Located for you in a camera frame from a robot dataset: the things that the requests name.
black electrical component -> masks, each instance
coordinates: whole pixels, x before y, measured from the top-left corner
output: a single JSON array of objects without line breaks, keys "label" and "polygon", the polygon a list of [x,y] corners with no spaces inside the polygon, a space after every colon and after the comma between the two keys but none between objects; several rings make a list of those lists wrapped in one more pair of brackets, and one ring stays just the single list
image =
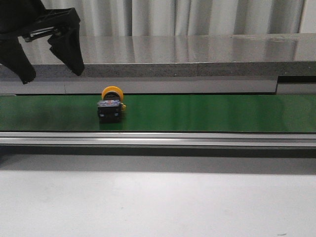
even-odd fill
[{"label": "black electrical component", "polygon": [[84,70],[80,43],[80,18],[74,8],[46,9],[41,0],[0,0],[0,63],[26,84],[36,72],[18,37],[26,42],[51,36],[50,51],[76,75]]},{"label": "black electrical component", "polygon": [[98,117],[100,123],[120,122],[122,111],[125,111],[126,105],[122,103],[123,92],[116,86],[109,86],[102,92],[102,99],[98,102]]}]

aluminum rail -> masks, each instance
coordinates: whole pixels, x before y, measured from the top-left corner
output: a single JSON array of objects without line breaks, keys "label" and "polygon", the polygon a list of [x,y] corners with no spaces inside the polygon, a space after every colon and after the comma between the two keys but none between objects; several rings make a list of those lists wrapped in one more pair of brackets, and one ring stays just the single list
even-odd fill
[{"label": "aluminum rail", "polygon": [[152,133],[152,132],[0,132],[0,145],[52,146],[234,146],[316,148],[316,134]]},{"label": "aluminum rail", "polygon": [[[23,43],[38,79],[76,78],[45,39]],[[82,78],[314,76],[316,34],[80,37]],[[0,65],[0,78],[16,78]]]}]

gray countertop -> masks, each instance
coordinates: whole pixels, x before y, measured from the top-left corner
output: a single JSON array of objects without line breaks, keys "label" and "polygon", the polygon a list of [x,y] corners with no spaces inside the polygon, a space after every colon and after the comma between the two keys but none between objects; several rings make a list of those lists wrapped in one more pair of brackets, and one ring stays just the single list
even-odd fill
[{"label": "gray countertop", "polygon": [[[76,77],[46,40],[21,42],[37,76]],[[316,75],[316,34],[81,37],[80,44],[84,78]],[[0,65],[0,78],[12,77]]]},{"label": "gray countertop", "polygon": [[314,158],[119,156],[96,147],[1,151],[3,237],[316,233]]}]

metal edge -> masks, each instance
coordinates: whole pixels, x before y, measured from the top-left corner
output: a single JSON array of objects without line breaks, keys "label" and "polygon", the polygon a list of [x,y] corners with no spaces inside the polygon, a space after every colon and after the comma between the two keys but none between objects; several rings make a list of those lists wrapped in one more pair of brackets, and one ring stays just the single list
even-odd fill
[{"label": "metal edge", "polygon": [[211,132],[0,132],[0,145],[316,148],[316,134]]}]

white floor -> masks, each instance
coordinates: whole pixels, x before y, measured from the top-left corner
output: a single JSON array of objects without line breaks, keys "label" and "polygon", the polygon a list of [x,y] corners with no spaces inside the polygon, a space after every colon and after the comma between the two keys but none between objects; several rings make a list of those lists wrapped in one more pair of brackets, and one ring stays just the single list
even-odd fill
[{"label": "white floor", "polygon": [[316,175],[7,168],[0,190],[3,237],[316,236]]}]

